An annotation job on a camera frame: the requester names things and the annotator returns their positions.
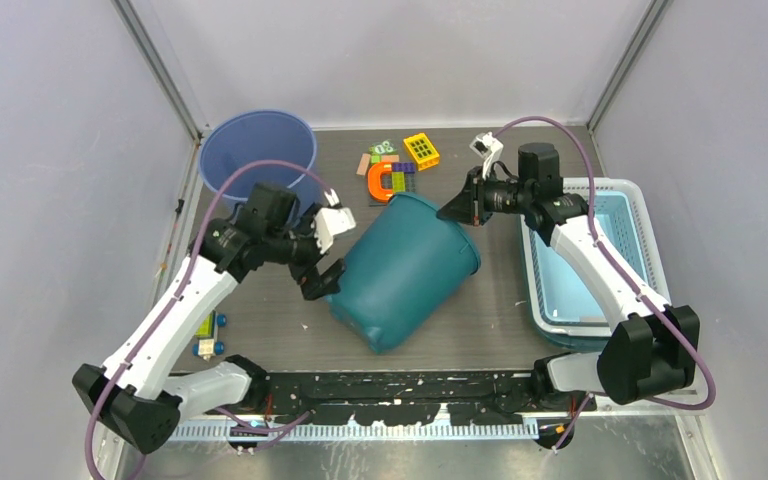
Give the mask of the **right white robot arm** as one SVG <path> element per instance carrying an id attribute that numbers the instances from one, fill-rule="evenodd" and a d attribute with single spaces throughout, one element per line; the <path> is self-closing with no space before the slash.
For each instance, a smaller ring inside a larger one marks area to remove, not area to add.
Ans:
<path id="1" fill-rule="evenodd" d="M 556 410 L 572 391 L 582 391 L 626 405 L 660 401 L 691 386 L 698 316 L 689 306 L 672 306 L 621 257 L 597 224 L 593 201 L 565 190 L 556 148 L 541 142 L 520 146 L 517 175 L 500 179 L 495 167 L 502 143 L 487 133 L 470 147 L 482 163 L 468 171 L 461 191 L 438 210 L 438 218 L 482 226 L 495 214 L 520 216 L 583 281 L 611 332 L 599 352 L 536 361 L 530 385 L 534 403 Z"/>

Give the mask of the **beige toy block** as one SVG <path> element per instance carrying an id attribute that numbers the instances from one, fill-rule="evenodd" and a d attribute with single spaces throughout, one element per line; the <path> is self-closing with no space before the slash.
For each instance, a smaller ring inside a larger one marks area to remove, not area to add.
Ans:
<path id="1" fill-rule="evenodd" d="M 361 177 L 365 177 L 371 163 L 372 155 L 370 153 L 364 153 L 361 155 L 356 174 Z"/>

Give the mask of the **green patterned toy tile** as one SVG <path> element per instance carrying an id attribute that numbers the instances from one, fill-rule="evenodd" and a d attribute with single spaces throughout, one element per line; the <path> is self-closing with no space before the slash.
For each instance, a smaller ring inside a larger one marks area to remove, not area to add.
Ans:
<path id="1" fill-rule="evenodd" d="M 396 146 L 390 140 L 384 140 L 369 148 L 371 155 L 393 155 L 397 151 Z"/>

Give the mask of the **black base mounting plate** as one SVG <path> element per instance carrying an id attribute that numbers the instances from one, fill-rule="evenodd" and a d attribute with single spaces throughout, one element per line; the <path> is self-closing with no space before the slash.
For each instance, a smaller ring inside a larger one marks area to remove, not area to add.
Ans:
<path id="1" fill-rule="evenodd" d="M 448 417 L 455 426 L 483 426 L 518 424 L 532 413 L 567 418 L 583 400 L 581 392 L 538 392 L 530 371 L 272 372 L 226 408 L 274 421 L 307 413 L 314 425 L 427 425 Z"/>

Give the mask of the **light blue inner basket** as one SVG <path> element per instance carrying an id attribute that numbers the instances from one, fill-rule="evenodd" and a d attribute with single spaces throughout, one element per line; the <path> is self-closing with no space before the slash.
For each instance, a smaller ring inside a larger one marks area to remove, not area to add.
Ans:
<path id="1" fill-rule="evenodd" d="M 629 197 L 619 191 L 598 191 L 594 213 L 608 240 L 647 281 L 644 252 Z M 552 326 L 605 326 L 603 312 L 574 269 L 539 235 L 531 232 L 529 240 L 541 318 Z"/>

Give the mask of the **blue plastic bucket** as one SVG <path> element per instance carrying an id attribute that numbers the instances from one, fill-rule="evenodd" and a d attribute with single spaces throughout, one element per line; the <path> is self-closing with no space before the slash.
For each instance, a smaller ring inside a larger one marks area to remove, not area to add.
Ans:
<path id="1" fill-rule="evenodd" d="M 259 160 L 282 160 L 313 172 L 318 153 L 314 131 L 300 117 L 280 110 L 254 110 L 216 127 L 204 141 L 198 159 L 199 174 L 213 192 L 238 169 Z M 284 166 L 261 166 L 247 171 L 225 191 L 232 208 L 247 200 L 258 182 L 281 185 L 296 193 L 300 209 L 322 198 L 316 180 Z"/>

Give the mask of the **orange horseshoe toy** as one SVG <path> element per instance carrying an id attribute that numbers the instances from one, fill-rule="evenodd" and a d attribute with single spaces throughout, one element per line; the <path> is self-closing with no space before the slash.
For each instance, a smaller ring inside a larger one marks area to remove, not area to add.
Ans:
<path id="1" fill-rule="evenodd" d="M 378 162 L 369 167 L 366 175 L 367 190 L 370 197 L 376 202 L 386 204 L 394 195 L 393 189 L 385 188 L 381 182 L 384 174 L 391 174 L 392 172 L 391 162 Z"/>

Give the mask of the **teal plastic bucket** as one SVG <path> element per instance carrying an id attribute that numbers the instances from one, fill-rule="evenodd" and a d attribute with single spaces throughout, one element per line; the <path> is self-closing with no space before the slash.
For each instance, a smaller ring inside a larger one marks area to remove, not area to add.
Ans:
<path id="1" fill-rule="evenodd" d="M 414 193 L 394 195 L 344 257 L 325 301 L 377 354 L 402 345 L 481 267 L 470 235 Z"/>

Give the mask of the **yellow grid toy block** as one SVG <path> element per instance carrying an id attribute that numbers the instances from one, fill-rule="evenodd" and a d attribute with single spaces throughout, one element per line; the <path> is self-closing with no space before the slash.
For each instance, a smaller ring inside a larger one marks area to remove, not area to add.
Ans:
<path id="1" fill-rule="evenodd" d="M 440 154 L 425 133 L 417 133 L 403 139 L 403 146 L 418 171 L 424 171 L 437 166 Z"/>

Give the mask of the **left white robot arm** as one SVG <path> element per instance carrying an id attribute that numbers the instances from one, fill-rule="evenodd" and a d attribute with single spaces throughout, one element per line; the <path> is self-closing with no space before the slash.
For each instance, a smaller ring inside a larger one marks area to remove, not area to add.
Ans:
<path id="1" fill-rule="evenodd" d="M 338 292 L 344 260 L 324 272 L 317 265 L 356 221 L 335 191 L 325 198 L 300 212 L 293 191 L 258 183 L 232 219 L 208 220 L 134 333 L 102 365 L 83 364 L 73 375 L 92 421 L 151 454 L 193 416 L 225 405 L 258 412 L 267 398 L 265 373 L 240 355 L 200 373 L 173 377 L 170 372 L 203 321 L 266 263 L 287 266 L 306 300 Z"/>

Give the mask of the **white plastic basket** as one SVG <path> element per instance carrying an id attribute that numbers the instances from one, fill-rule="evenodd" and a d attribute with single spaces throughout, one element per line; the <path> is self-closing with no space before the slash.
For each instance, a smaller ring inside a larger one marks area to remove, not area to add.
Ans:
<path id="1" fill-rule="evenodd" d="M 670 299 L 671 295 L 661 263 L 653 224 L 642 190 L 630 180 L 609 178 L 597 178 L 595 180 L 595 187 L 596 193 L 598 191 L 613 190 L 622 192 L 629 197 L 633 209 L 634 221 L 638 229 L 639 240 L 644 252 L 644 264 L 649 276 L 647 284 L 664 298 Z M 605 326 L 596 327 L 572 325 L 552 326 L 541 318 L 538 306 L 534 262 L 531 256 L 529 240 L 529 234 L 533 231 L 526 226 L 523 219 L 519 221 L 519 227 L 521 233 L 521 258 L 529 295 L 527 305 L 530 308 L 532 322 L 536 330 L 549 341 L 574 350 L 594 350 L 604 344 L 610 337 L 608 323 Z"/>

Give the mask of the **toy train blocks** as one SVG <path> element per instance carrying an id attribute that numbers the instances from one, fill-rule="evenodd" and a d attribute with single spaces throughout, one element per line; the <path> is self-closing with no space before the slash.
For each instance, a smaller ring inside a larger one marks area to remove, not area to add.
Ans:
<path id="1" fill-rule="evenodd" d="M 192 355 L 210 360 L 225 352 L 225 344 L 219 340 L 218 335 L 222 328 L 227 326 L 227 316 L 213 310 L 202 321 L 194 334 L 195 343 L 192 346 Z"/>

